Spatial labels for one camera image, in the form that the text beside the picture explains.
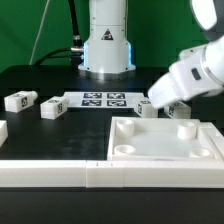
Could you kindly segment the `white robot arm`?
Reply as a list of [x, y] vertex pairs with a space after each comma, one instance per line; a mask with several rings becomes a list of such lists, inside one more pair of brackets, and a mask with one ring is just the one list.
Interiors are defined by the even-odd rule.
[[[190, 0], [190, 6], [208, 43], [182, 51], [169, 72], [149, 89], [148, 97], [157, 109], [224, 91], [224, 0]], [[125, 22], [126, 0], [90, 0], [90, 36], [80, 70], [105, 80], [135, 68]]]

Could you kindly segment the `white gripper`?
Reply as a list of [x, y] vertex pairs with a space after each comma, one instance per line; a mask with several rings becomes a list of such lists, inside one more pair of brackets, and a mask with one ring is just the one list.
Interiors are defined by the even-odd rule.
[[203, 68], [206, 48], [173, 63], [169, 72], [156, 81], [148, 91], [154, 108], [180, 101], [188, 101], [198, 96], [212, 97], [217, 94], [217, 83]]

